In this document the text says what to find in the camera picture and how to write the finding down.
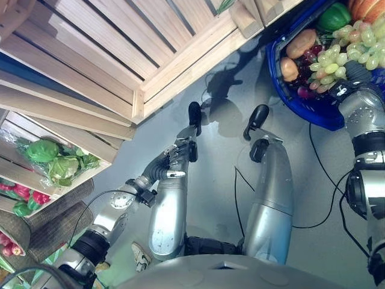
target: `plastic bag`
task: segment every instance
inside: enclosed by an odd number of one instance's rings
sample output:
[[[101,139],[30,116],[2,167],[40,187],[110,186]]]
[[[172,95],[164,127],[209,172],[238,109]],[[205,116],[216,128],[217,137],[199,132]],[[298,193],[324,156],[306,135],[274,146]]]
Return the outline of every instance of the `plastic bag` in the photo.
[[[14,144],[17,151],[31,163],[33,169],[47,177],[42,180],[45,187],[51,185],[70,187],[72,181],[81,173],[100,165],[98,157],[84,153],[77,146],[65,146],[49,138],[29,141],[16,137],[4,129],[0,129],[0,138]]]

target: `red vegetable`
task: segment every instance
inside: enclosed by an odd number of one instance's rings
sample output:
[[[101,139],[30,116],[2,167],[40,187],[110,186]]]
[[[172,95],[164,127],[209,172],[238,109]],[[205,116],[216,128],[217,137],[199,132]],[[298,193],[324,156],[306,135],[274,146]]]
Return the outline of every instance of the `red vegetable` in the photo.
[[[17,244],[12,244],[12,254],[13,255],[16,255],[16,256],[19,256],[23,251],[22,249],[17,245]]]
[[[8,244],[6,245],[6,247],[2,248],[1,249],[1,253],[6,256],[6,257],[9,257],[9,256],[12,256],[13,253],[12,253],[12,243],[11,244]]]
[[[13,191],[13,186],[12,185],[4,185],[4,184],[0,184],[0,190],[3,190],[3,191]]]
[[[29,199],[29,188],[24,187],[23,185],[16,184],[13,191],[18,194],[20,197],[24,198],[27,202]]]
[[[43,205],[46,202],[49,202],[49,196],[43,193],[39,193],[38,191],[34,191],[32,193],[32,198],[35,202],[37,202],[39,205]]]
[[[7,246],[12,243],[11,239],[9,239],[5,234],[0,233],[0,244]]]

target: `red pepper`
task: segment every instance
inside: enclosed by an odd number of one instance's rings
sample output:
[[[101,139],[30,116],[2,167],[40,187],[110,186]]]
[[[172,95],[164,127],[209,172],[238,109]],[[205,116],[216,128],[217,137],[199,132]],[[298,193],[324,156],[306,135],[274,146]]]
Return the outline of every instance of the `red pepper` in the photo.
[[[34,191],[32,193],[32,198],[34,199],[35,202],[37,202],[39,205],[43,205],[46,202],[49,202],[49,196],[46,194],[40,193],[38,191]]]
[[[16,184],[13,188],[13,191],[18,194],[20,197],[24,198],[27,202],[29,199],[29,191],[30,189],[24,187],[23,185]]]
[[[4,233],[0,232],[0,244],[7,246],[10,243],[12,243],[11,239],[9,239]]]
[[[0,190],[3,190],[3,191],[13,191],[13,186],[12,185],[4,185],[4,184],[0,184]]]

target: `green vegetable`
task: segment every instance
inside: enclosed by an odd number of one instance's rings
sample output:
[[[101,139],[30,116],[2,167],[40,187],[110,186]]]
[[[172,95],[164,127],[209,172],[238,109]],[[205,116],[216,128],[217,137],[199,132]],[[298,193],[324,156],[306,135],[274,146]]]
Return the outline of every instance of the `green vegetable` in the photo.
[[[32,210],[28,208],[27,203],[23,200],[17,202],[13,206],[13,212],[19,217],[28,216],[32,213]]]
[[[70,178],[78,171],[78,167],[79,161],[77,157],[57,157],[49,163],[49,177],[56,184],[70,186]]]
[[[90,170],[99,167],[99,159],[92,154],[83,155],[80,160],[82,170]]]
[[[50,140],[38,140],[31,143],[26,150],[27,157],[36,163],[48,163],[59,154],[59,147]]]
[[[35,211],[37,209],[39,209],[42,205],[39,205],[37,202],[35,202],[34,198],[31,197],[29,200],[28,200],[28,203],[27,203],[27,207],[32,210],[32,211]]]
[[[334,3],[319,17],[317,29],[331,33],[349,24],[351,20],[347,7],[341,3]]]

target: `potato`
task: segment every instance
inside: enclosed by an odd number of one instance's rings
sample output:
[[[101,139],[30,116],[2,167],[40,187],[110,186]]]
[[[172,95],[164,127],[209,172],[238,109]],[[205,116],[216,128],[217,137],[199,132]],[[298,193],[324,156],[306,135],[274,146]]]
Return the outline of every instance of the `potato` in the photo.
[[[314,29],[305,29],[287,45],[286,54],[291,59],[301,57],[306,49],[310,49],[314,43],[317,34]]]

